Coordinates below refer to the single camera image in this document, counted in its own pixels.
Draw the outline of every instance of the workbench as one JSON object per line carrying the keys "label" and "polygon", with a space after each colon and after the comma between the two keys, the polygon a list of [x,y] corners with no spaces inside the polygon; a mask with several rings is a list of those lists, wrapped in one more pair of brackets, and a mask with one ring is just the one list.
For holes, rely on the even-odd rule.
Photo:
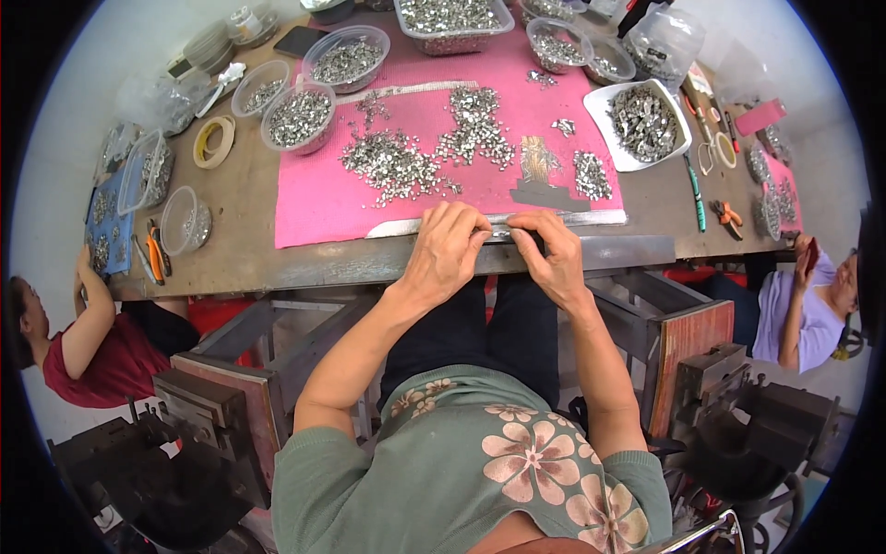
{"label": "workbench", "polygon": [[[308,16],[281,25],[277,34],[261,47],[238,53],[234,61],[246,64],[248,73],[270,59],[293,59],[273,51],[274,44],[296,25],[307,25]],[[348,25],[347,21],[336,27]],[[522,33],[517,25],[512,31]],[[707,232],[700,233],[685,161],[676,157],[652,168],[620,173],[618,180],[627,213],[627,224],[572,228],[580,236],[595,236],[600,251],[628,249],[636,236],[668,235],[673,237],[678,259],[746,254],[782,249],[782,242],[761,238],[753,227],[752,200],[761,190],[746,167],[744,150],[753,137],[739,138],[742,153],[735,169],[722,164],[703,176],[698,170],[696,149],[702,141],[698,123],[680,103],[692,129],[690,153],[698,174],[699,187],[707,214]],[[357,239],[345,242],[274,248],[274,220],[280,152],[267,148],[260,137],[259,120],[237,120],[234,147],[228,158],[211,170],[198,168],[192,160],[194,140],[203,121],[213,116],[231,114],[229,96],[220,100],[204,119],[195,120],[181,135],[170,139],[176,161],[170,179],[169,195],[189,185],[212,210],[213,228],[206,244],[197,251],[172,258],[173,276],[164,286],[156,286],[134,259],[127,276],[114,275],[110,287],[115,298],[123,287],[135,288],[145,298],[159,296],[248,293],[308,287],[383,283],[396,280],[403,268],[415,237]],[[708,207],[711,200],[728,201],[746,223],[744,240],[734,240],[718,224]],[[144,242],[147,220],[159,222],[163,207],[136,213],[134,230]],[[585,270],[608,267],[585,256]],[[642,258],[626,265],[646,265]],[[478,274],[525,270],[513,245],[484,246],[478,258]]]}

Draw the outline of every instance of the flower pattern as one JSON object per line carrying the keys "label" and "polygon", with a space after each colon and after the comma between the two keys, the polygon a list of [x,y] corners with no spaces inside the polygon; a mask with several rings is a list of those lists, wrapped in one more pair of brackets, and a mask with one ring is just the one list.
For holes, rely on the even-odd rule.
{"label": "flower pattern", "polygon": [[412,412],[412,417],[418,417],[437,407],[437,400],[433,396],[425,396],[424,400],[418,401],[416,410]]}
{"label": "flower pattern", "polygon": [[400,398],[393,401],[393,404],[391,405],[391,417],[397,417],[400,412],[409,407],[409,404],[418,402],[423,398],[423,392],[416,391],[414,388],[410,388],[408,391],[403,393]]}
{"label": "flower pattern", "polygon": [[428,383],[424,386],[424,389],[427,391],[427,394],[437,394],[442,393],[448,388],[452,388],[456,385],[458,385],[458,383],[453,383],[451,379],[443,378]]}
{"label": "flower pattern", "polygon": [[591,458],[592,464],[602,465],[600,457],[597,456],[597,453],[594,452],[591,445],[587,444],[584,435],[581,433],[575,433],[575,439],[579,442],[579,457],[589,457]]}
{"label": "flower pattern", "polygon": [[532,416],[539,413],[538,410],[524,408],[516,404],[489,404],[484,407],[484,410],[491,414],[497,414],[498,417],[505,421],[514,421],[514,417],[516,417],[523,423],[527,423],[532,419]]}
{"label": "flower pattern", "polygon": [[566,426],[566,427],[570,427],[571,429],[575,429],[575,425],[573,425],[569,419],[566,419],[565,417],[561,416],[560,414],[555,414],[553,412],[548,413],[548,419],[554,420],[556,422],[556,424],[560,425],[561,427]]}
{"label": "flower pattern", "polygon": [[621,483],[614,488],[604,487],[595,473],[581,478],[579,484],[584,494],[566,501],[569,519],[576,525],[590,527],[579,532],[579,539],[604,554],[625,554],[643,540],[649,522],[643,510],[631,510],[633,496],[627,487]]}
{"label": "flower pattern", "polygon": [[[488,407],[486,411],[496,413]],[[483,467],[483,474],[504,483],[501,492],[515,502],[532,500],[534,477],[545,502],[562,504],[565,494],[560,485],[579,482],[579,466],[568,458],[575,452],[572,438],[565,434],[555,437],[556,428],[549,421],[538,421],[532,426],[534,440],[519,423],[506,423],[501,431],[504,437],[489,435],[483,439],[483,451],[494,457]]]}

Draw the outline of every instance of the lavender shirt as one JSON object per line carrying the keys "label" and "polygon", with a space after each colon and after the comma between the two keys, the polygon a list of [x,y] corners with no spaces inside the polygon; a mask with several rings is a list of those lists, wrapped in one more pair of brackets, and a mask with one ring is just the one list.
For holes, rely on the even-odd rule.
{"label": "lavender shirt", "polygon": [[[800,316],[800,373],[822,365],[834,352],[843,332],[844,321],[813,290],[834,282],[836,269],[823,251],[819,252],[812,282],[803,295]],[[766,276],[760,289],[760,322],[754,340],[754,359],[778,362],[781,327],[788,315],[790,291],[794,285],[793,271],[774,271]]]}

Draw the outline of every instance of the orange pliers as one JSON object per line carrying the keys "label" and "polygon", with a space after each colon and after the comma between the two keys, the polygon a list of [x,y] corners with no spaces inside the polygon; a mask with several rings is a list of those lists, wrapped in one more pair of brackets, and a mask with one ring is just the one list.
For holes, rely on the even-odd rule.
{"label": "orange pliers", "polygon": [[742,217],[732,210],[728,202],[713,200],[711,209],[719,216],[720,225],[726,227],[735,240],[744,240],[742,232],[738,230],[744,225]]}
{"label": "orange pliers", "polygon": [[148,238],[144,243],[148,246],[151,258],[151,273],[157,279],[157,284],[163,285],[163,276],[172,276],[172,264],[169,263],[169,256],[160,245],[160,227],[152,219],[148,220]]}

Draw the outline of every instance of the green floral shirt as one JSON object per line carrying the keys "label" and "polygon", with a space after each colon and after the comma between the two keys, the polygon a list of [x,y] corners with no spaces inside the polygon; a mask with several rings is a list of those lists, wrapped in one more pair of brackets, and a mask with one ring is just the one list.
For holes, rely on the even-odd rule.
{"label": "green floral shirt", "polygon": [[330,427],[295,433],[276,455],[281,554],[463,554],[514,511],[603,553],[671,535],[657,458],[601,460],[536,393],[486,368],[451,365],[403,383],[382,410],[374,456]]}

